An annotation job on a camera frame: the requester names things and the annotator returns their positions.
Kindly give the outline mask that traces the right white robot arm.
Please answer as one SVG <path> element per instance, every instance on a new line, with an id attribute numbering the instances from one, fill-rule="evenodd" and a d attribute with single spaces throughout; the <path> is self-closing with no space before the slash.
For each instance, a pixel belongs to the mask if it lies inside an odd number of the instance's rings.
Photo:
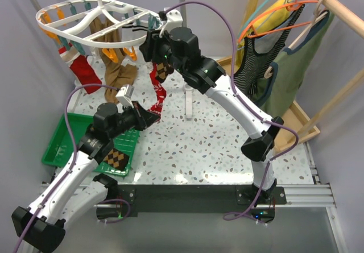
<path id="1" fill-rule="evenodd" d="M 272 199 L 272 149 L 283 125 L 281 117 L 266 114 L 237 89 L 218 62 L 201 54 L 198 37 L 189 28 L 148 30 L 139 49 L 146 62 L 169 64 L 188 86 L 221 105 L 244 128 L 248 138 L 241 151 L 253 166 L 253 196 L 261 204 Z"/>

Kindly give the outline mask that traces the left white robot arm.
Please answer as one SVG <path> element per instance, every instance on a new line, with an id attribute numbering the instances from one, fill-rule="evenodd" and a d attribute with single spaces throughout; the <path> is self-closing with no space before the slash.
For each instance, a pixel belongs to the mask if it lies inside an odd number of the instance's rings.
<path id="1" fill-rule="evenodd" d="M 11 219 L 19 240 L 40 252 L 54 252 L 66 229 L 82 213 L 99 202 L 114 202 L 117 182 L 105 174 L 96 176 L 85 191 L 75 191 L 114 148 L 114 138 L 132 129 L 143 131 L 159 119 L 160 114 L 145 110 L 137 101 L 122 113 L 113 103 L 99 105 L 92 124 L 60 174 L 28 207 L 19 206 L 13 211 Z"/>

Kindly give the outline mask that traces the red christmas sock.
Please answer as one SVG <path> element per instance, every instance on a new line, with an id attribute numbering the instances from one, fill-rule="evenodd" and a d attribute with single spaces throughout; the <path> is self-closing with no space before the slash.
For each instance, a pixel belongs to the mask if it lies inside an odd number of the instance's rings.
<path id="1" fill-rule="evenodd" d="M 156 73 L 157 73 L 157 65 L 153 63 L 152 71 L 150 73 L 150 79 L 153 85 L 154 92 L 156 94 L 156 102 L 149 108 L 149 111 L 154 114 L 157 114 L 158 116 L 161 116 L 163 110 L 163 102 L 166 98 L 167 92 L 162 87 L 162 84 L 156 79 Z"/>
<path id="2" fill-rule="evenodd" d="M 67 50 L 65 47 L 60 48 L 59 55 L 75 75 L 76 87 L 96 84 L 96 86 L 86 86 L 84 88 L 88 94 L 92 94 L 101 88 L 102 82 L 94 69 L 89 65 L 86 56 L 81 55 L 75 47 L 71 47 L 70 50 Z"/>

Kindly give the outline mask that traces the brown argyle sock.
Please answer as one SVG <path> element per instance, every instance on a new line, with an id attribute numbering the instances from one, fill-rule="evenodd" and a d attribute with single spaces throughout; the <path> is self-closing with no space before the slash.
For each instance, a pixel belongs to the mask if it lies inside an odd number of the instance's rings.
<path id="1" fill-rule="evenodd" d="M 129 162 L 129 155 L 123 153 L 122 151 L 113 148 L 105 157 L 103 162 L 108 164 L 109 166 L 113 167 L 116 170 L 123 171 L 128 162 Z"/>
<path id="2" fill-rule="evenodd" d="M 162 84 L 174 71 L 175 70 L 169 64 L 165 65 L 160 63 L 156 66 L 155 78 Z"/>

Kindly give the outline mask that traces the brown argyle sock back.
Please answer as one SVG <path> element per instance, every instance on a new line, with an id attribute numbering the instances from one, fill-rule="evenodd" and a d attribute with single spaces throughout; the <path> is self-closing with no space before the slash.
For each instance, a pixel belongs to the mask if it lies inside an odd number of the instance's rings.
<path id="1" fill-rule="evenodd" d="M 155 78 L 162 84 L 174 71 L 175 70 L 169 64 L 165 65 L 160 63 L 156 66 Z"/>

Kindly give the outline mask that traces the brown argyle sock front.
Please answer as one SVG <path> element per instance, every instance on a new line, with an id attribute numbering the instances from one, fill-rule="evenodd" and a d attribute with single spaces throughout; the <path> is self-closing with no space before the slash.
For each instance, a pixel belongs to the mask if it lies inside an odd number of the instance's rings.
<path id="1" fill-rule="evenodd" d="M 123 171 L 128 162 L 129 162 L 129 155 L 123 153 L 122 151 L 113 148 L 105 157 L 103 162 L 108 164 L 109 166 L 113 167 L 116 170 Z"/>

